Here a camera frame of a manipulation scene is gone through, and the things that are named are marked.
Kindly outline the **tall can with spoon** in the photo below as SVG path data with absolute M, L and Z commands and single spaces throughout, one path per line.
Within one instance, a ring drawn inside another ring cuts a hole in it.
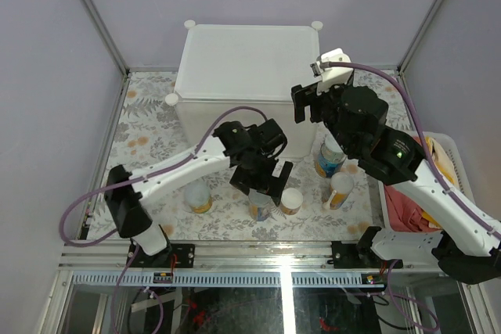
M 344 204 L 354 188 L 354 180 L 350 174 L 337 172 L 330 179 L 330 193 L 323 203 L 325 210 L 337 210 Z

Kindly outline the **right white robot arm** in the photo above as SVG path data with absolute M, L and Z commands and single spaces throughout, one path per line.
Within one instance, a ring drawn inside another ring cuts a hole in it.
M 500 276 L 500 240 L 497 229 L 483 228 L 461 208 L 486 219 L 462 192 L 425 158 L 424 142 L 386 125 L 388 104 L 367 87 L 335 85 L 318 93 L 316 84 L 291 89 L 294 119 L 300 123 L 310 113 L 322 122 L 344 153 L 358 161 L 370 177 L 393 187 L 429 213 L 441 226 L 439 232 L 394 232 L 369 228 L 357 245 L 357 258 L 366 267 L 382 260 L 438 266 L 458 282 L 473 285 Z

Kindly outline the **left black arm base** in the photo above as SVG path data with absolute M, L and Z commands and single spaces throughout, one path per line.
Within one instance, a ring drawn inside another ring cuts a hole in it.
M 196 246 L 192 243 L 172 243 L 167 240 L 167 248 L 152 256 L 147 255 L 136 241 L 130 240 L 127 263 L 132 268 L 193 268 Z

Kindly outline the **white plastic cube cabinet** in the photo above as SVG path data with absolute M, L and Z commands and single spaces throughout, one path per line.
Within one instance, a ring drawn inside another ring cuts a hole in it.
M 319 36 L 310 26 L 198 24 L 187 32 L 175 82 L 175 111 L 190 145 L 225 117 L 243 125 L 265 117 L 281 127 L 288 144 L 281 156 L 310 154 L 317 124 L 294 120 L 290 90 L 314 81 L 311 63 L 319 56 Z

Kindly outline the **short orange can white lid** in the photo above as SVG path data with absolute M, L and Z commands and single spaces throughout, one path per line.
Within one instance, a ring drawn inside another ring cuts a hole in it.
M 304 202 L 302 193 L 295 188 L 287 188 L 283 190 L 280 209 L 285 215 L 295 215 L 301 209 Z

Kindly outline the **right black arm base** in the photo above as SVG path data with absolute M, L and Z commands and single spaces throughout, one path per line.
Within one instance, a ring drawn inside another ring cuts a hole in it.
M 338 269 L 379 269 L 390 266 L 393 259 L 384 260 L 371 249 L 376 235 L 383 235 L 386 228 L 369 226 L 357 242 L 332 241 L 331 258 L 327 261 Z

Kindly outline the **orange tall can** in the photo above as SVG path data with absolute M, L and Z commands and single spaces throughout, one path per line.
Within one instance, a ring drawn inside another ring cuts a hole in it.
M 270 215 L 272 200 L 269 196 L 255 190 L 250 190 L 249 214 L 255 221 L 265 221 Z

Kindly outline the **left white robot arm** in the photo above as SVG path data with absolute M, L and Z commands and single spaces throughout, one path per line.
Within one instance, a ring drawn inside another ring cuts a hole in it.
M 171 258 L 171 245 L 149 208 L 160 198 L 208 174 L 231 168 L 230 185 L 247 195 L 259 192 L 279 204 L 293 164 L 273 172 L 288 140 L 275 120 L 244 126 L 220 124 L 193 148 L 152 167 L 133 172 L 124 166 L 108 174 L 104 199 L 122 239 L 130 239 L 154 267 Z

